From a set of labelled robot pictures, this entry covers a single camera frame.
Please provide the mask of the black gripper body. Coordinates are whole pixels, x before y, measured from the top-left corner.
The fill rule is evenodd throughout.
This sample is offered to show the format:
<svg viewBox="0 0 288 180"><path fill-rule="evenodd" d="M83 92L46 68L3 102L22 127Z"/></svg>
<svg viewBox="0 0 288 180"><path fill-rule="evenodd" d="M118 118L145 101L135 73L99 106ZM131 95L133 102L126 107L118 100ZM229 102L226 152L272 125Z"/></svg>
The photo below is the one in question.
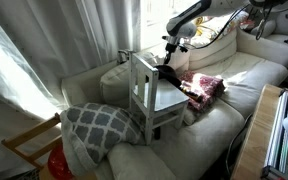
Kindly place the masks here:
<svg viewBox="0 0 288 180"><path fill-rule="evenodd" d="M187 52L188 49L180 42L180 37L173 37L173 36L163 36L163 40L167 41L165 50L168 53L174 53L176 48L179 47L181 52Z"/></svg>

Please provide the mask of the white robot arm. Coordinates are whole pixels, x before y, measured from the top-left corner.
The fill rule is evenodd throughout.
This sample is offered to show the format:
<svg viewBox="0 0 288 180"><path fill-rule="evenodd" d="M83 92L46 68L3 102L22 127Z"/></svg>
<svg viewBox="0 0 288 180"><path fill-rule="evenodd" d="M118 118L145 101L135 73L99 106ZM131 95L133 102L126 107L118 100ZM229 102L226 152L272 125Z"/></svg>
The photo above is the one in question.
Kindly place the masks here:
<svg viewBox="0 0 288 180"><path fill-rule="evenodd" d="M258 9L262 14L259 30L256 34L256 39L259 40L264 32L264 25L269 16L272 13L287 11L288 0L232 0L230 2L224 2L224 0L198 0L195 4L168 21L166 25L168 35L163 36L163 39L167 41L164 63L169 63L171 55L177 47L180 47L184 52L187 51L187 48L180 40L182 38L192 38L195 35L196 26L192 22L194 18L203 15L224 15L229 12L237 15L249 6Z"/></svg>

